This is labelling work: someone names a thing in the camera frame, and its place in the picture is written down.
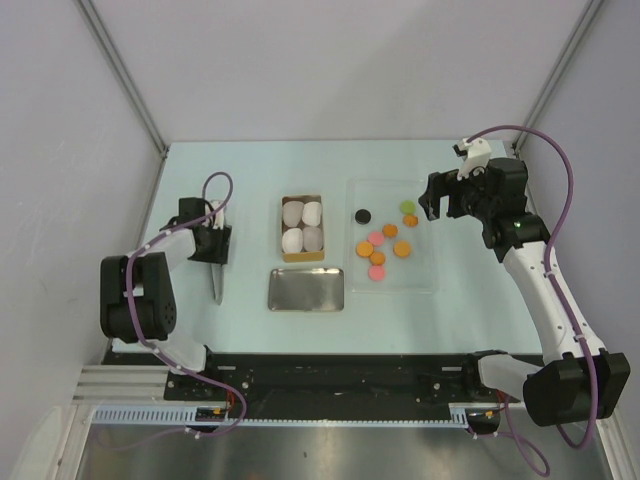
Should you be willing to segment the green sandwich cookie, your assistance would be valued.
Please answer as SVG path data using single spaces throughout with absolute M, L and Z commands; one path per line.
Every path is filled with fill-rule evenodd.
M 413 215 L 416 211 L 416 205 L 411 200 L 404 200 L 400 204 L 400 211 L 404 215 Z

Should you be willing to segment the metal tongs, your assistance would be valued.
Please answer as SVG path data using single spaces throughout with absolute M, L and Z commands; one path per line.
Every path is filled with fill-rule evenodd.
M 212 277 L 214 301 L 218 305 L 221 305 L 223 301 L 224 266 L 220 264 L 212 264 L 211 277 Z

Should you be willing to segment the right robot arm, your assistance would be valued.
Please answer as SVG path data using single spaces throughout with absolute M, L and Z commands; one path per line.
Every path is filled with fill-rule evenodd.
M 500 390 L 524 402 L 538 426 L 605 419 L 631 373 L 622 353 L 610 353 L 579 311 L 560 272 L 544 221 L 526 208 L 528 171 L 519 160 L 496 158 L 469 177 L 435 172 L 419 197 L 428 220 L 448 201 L 450 218 L 482 224 L 485 246 L 517 285 L 542 347 L 542 366 L 501 351 L 474 354 L 461 388 L 473 401 Z

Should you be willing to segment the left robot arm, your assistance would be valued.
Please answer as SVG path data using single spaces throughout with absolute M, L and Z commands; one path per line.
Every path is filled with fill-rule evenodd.
M 178 327 L 171 272 L 187 260 L 209 265 L 212 298 L 220 304 L 231 235 L 223 200 L 181 198 L 158 242 L 143 246 L 140 255 L 110 256 L 100 264 L 103 334 L 125 344 L 143 337 L 140 345 L 167 359 L 174 371 L 190 370 L 185 385 L 202 400 L 219 392 L 221 376 L 206 366 L 208 347 Z

